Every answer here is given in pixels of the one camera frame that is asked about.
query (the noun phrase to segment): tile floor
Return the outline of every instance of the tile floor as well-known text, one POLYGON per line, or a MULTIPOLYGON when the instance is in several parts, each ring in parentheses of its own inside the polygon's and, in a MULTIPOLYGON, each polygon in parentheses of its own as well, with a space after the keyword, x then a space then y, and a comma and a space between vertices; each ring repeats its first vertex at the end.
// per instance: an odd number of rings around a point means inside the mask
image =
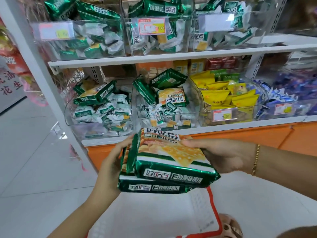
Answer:
MULTIPOLYGON (((55 123, 49 107, 28 99, 0 116, 0 237, 46 237, 93 188, 95 174, 69 157, 67 139, 50 133, 55 123)), ((212 190, 219 213, 235 217, 245 238, 317 224, 316 201, 241 172, 224 175, 212 190)))

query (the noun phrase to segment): floor tile grout line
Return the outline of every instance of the floor tile grout line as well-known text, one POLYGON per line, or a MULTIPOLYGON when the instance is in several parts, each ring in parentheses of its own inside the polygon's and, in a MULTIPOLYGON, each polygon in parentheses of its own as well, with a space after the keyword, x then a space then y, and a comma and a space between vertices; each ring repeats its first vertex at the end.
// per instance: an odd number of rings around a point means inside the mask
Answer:
POLYGON ((13 177, 13 179, 10 181, 10 183, 5 187, 5 189, 2 191, 2 193, 0 194, 0 197, 2 197, 2 194, 7 190, 7 188, 9 187, 9 185, 12 183, 12 181, 17 177, 17 175, 21 172, 21 170, 23 169, 23 167, 26 165, 26 163, 30 160, 30 158, 35 154, 35 152, 38 150, 38 148, 41 146, 41 144, 45 141, 45 139, 49 136, 50 132, 45 136, 45 138, 42 140, 42 142, 38 145, 38 147, 36 148, 36 150, 30 155, 30 157, 28 158, 28 160, 23 164, 22 168, 19 170, 19 172, 13 177))
POLYGON ((59 190, 51 190, 51 191, 43 191, 43 192, 35 192, 35 193, 30 193, 30 194, 21 194, 21 195, 14 195, 14 196, 1 196, 0 199, 12 198, 12 197, 17 197, 17 196, 36 195, 36 194, 50 193, 50 192, 59 192, 59 191, 73 190, 73 189, 90 188, 90 187, 93 187, 93 186, 85 186, 85 187, 78 187, 78 188, 71 188, 71 189, 59 189, 59 190))

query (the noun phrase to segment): bracelet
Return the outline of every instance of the bracelet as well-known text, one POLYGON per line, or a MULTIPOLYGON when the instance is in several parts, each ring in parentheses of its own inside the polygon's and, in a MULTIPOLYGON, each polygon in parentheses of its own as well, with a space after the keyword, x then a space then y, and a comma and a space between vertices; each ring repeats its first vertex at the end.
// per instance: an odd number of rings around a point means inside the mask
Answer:
POLYGON ((257 144, 256 145, 256 158, 254 160, 254 165, 253 165, 253 168, 252 168, 252 176, 256 175, 256 165, 257 165, 257 161, 259 159, 259 153, 260 153, 260 145, 257 144))

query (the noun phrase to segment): white shopping basket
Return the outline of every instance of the white shopping basket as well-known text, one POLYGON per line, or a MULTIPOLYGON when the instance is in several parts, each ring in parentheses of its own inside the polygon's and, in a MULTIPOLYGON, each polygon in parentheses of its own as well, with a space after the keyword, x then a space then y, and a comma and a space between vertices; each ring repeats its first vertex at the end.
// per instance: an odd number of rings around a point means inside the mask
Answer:
POLYGON ((88 238, 204 238, 221 232, 208 187, 180 195, 121 193, 88 238))

